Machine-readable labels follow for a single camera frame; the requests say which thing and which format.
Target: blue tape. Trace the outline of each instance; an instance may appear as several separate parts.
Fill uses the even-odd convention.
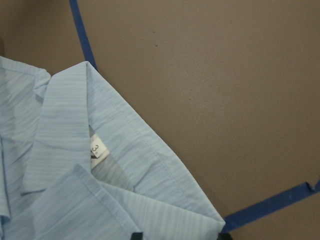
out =
[[[91,63],[91,65],[97,69],[96,61],[94,58],[94,54],[92,53],[89,39],[87,37],[86,29],[84,26],[84,23],[81,18],[79,6],[77,0],[69,0],[71,11],[72,11],[72,16],[74,20],[74,24],[76,27],[76,31],[78,33],[78,37],[81,43],[81,48],[83,51],[84,59]]]
[[[275,211],[285,208],[291,204],[299,202],[320,192],[320,180],[315,186],[305,182],[301,185],[295,186],[287,191],[272,196],[266,200],[249,206],[243,210],[237,211],[225,220],[225,226],[222,233],[228,233],[232,230],[240,228],[248,223],[258,220]]]

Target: black object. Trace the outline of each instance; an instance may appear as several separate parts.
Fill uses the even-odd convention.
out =
[[[143,236],[144,236],[143,232],[134,232],[132,233],[130,240],[142,240]]]
[[[219,237],[217,240],[233,240],[229,233],[219,233]]]

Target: shirt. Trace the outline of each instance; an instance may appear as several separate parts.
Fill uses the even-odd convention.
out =
[[[90,137],[110,154],[91,169]],[[225,222],[181,160],[88,63],[0,57],[5,240],[212,240]]]

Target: stitching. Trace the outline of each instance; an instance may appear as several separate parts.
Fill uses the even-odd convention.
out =
[[[85,187],[89,190],[89,192],[94,196],[95,199],[97,199],[97,201],[99,203],[101,203],[101,205],[108,210],[108,212],[110,212],[114,218],[117,220],[117,222],[121,225],[122,229],[124,230],[125,233],[128,233],[127,229],[125,228],[125,225],[123,224],[123,222],[121,222],[117,216],[114,215],[114,213],[107,207],[105,206],[104,202],[99,198],[97,197],[97,194],[99,194],[100,192],[103,192],[104,189],[102,188],[102,186],[100,186],[101,188],[96,192],[94,193],[91,188],[88,186],[87,182],[84,182],[82,178],[80,178],[80,176],[77,174],[77,172],[75,172],[75,175],[76,177],[85,185]]]
[[[96,92],[101,95],[100,89],[97,89],[97,86],[95,86],[94,84],[91,84],[91,85],[94,87],[95,90],[97,90]],[[164,163],[163,159],[159,156],[159,154],[155,151],[155,149],[148,144],[148,142],[145,140],[145,138],[141,136],[141,134],[140,134],[140,132],[138,131],[138,129],[127,119],[126,115],[125,115],[122,111],[118,110],[118,109],[116,108],[116,106],[114,105],[114,103],[113,103],[112,101],[110,101],[108,98],[107,98],[107,101],[112,105],[112,107],[113,107],[118,113],[121,114],[121,116],[125,119],[125,121],[127,122],[127,124],[131,127],[131,129],[133,129],[133,130],[139,135],[139,138],[143,140],[144,144],[146,144],[146,145],[152,150],[152,153],[154,154],[154,156],[155,156],[157,159],[160,160],[160,162],[161,162],[162,165],[164,166],[165,171],[167,172],[167,174],[169,175],[169,177],[173,180],[176,188],[177,188],[177,189],[180,191],[180,193],[182,194],[182,196],[183,196],[183,198],[184,198],[184,201],[185,201],[185,203],[187,204],[186,207],[191,208],[191,204],[188,203],[185,193],[184,193],[184,192],[182,191],[182,189],[179,187],[176,179],[173,177],[173,175],[172,175],[171,172],[169,171],[168,166]]]

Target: fabric fold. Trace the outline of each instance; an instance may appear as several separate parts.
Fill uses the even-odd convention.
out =
[[[60,176],[7,227],[8,240],[21,236],[25,240],[129,240],[133,232],[142,231],[79,164]]]
[[[33,92],[38,97],[42,99],[45,97],[47,86],[49,84],[50,79],[51,76],[46,70],[39,69],[33,86]]]
[[[218,233],[225,225],[223,220],[216,220],[110,184],[100,184],[130,215],[148,239],[218,239]]]
[[[86,72],[89,124],[135,191],[224,223],[170,147],[89,63]]]
[[[4,174],[4,160],[2,152],[2,143],[0,137],[0,216],[10,218],[10,210],[8,206],[8,197],[5,186],[5,174]],[[2,224],[0,225],[0,238],[3,237]]]
[[[90,170],[86,65],[61,71],[48,83],[24,171],[23,194],[46,189],[76,163]]]

